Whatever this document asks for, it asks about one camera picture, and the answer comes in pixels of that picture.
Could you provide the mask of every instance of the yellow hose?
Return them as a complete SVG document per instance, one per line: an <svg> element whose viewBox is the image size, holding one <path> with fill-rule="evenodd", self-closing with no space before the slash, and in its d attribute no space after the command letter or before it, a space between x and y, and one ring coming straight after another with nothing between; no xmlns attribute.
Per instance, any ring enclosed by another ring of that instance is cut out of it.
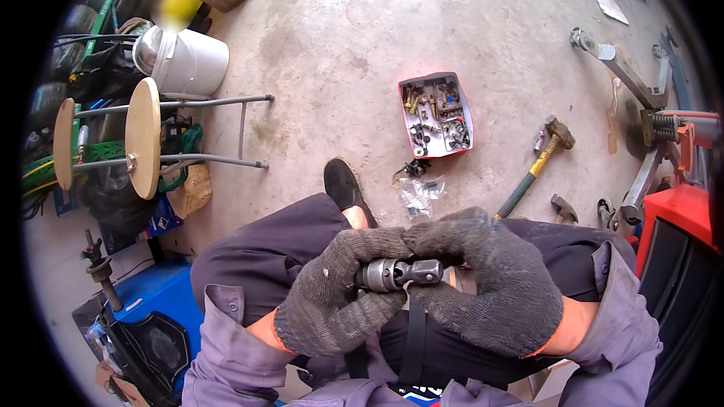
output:
<svg viewBox="0 0 724 407"><path fill-rule="evenodd" d="M30 176L30 175L32 175L33 173L35 173L36 171L42 170L43 168L45 168L45 167L47 167L47 166L49 166L49 165L53 165L53 162L55 162L55 161L54 161L54 160L51 160L50 162L46 162L46 163L42 164L40 167L35 167L35 168L33 168L31 171L29 171L29 172L27 172L26 174L24 174L21 179L25 179L25 178L27 178L28 176Z"/></svg>
<svg viewBox="0 0 724 407"><path fill-rule="evenodd" d="M28 196L28 195L30 195L30 194L32 194L32 193L34 193L34 192L37 192L37 191L41 190L41 188L45 188L45 187L48 187L49 185L53 185L53 184L57 184L57 183L58 183L58 180L56 179L55 181L51 181L51 182L49 182L49 183L45 183L45 184L43 184L43 185L39 185L38 187L36 187L36 188L34 188L34 189L32 189L32 190L29 190L29 191L25 192L21 198L25 198L26 196Z"/></svg>

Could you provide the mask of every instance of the paper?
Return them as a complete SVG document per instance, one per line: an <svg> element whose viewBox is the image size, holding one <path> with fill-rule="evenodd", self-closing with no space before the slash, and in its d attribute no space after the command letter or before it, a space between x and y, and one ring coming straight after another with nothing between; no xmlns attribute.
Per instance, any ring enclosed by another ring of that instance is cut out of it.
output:
<svg viewBox="0 0 724 407"><path fill-rule="evenodd" d="M614 18L617 21L621 21L626 25L629 25L629 20L623 15L623 12L618 7L616 0L598 0L598 5L606 15Z"/></svg>

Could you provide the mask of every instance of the sleeve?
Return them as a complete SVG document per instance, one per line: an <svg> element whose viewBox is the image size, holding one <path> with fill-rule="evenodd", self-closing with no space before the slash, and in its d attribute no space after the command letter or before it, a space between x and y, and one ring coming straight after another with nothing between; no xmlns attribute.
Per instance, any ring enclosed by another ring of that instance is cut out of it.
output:
<svg viewBox="0 0 724 407"><path fill-rule="evenodd" d="M644 405L663 349L658 322L638 294L638 279L611 243L604 246L608 261L594 254L597 285L600 274L608 275L598 314L581 344L564 356L581 366L561 395L565 407Z"/></svg>
<svg viewBox="0 0 724 407"><path fill-rule="evenodd" d="M201 350L184 377L183 405L274 405L275 388L284 386L285 368L294 355L268 346L241 326L241 288L209 285L205 305Z"/></svg>

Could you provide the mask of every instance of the black shoe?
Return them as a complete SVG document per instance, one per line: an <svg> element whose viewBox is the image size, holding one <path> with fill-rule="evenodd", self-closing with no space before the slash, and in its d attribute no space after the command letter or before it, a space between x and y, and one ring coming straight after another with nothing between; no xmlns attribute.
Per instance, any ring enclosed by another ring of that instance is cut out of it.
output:
<svg viewBox="0 0 724 407"><path fill-rule="evenodd" d="M334 158L324 166L324 190L340 211L359 206L364 211L369 228L377 228L377 221L362 198L357 176L343 159Z"/></svg>

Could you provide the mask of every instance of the hand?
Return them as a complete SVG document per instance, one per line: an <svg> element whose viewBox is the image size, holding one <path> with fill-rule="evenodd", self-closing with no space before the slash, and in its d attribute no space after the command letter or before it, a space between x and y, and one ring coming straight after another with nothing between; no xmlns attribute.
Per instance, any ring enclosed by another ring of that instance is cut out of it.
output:
<svg viewBox="0 0 724 407"><path fill-rule="evenodd" d="M404 291L367 293L353 301L360 263L407 258L403 228L341 231L299 272L274 315L276 337L307 357L347 353L382 328L405 305Z"/></svg>
<svg viewBox="0 0 724 407"><path fill-rule="evenodd" d="M556 333L563 296L540 252L482 209L414 225L403 240L416 258L464 260L473 270L477 295L446 283L408 286L443 328L508 357L535 355Z"/></svg>

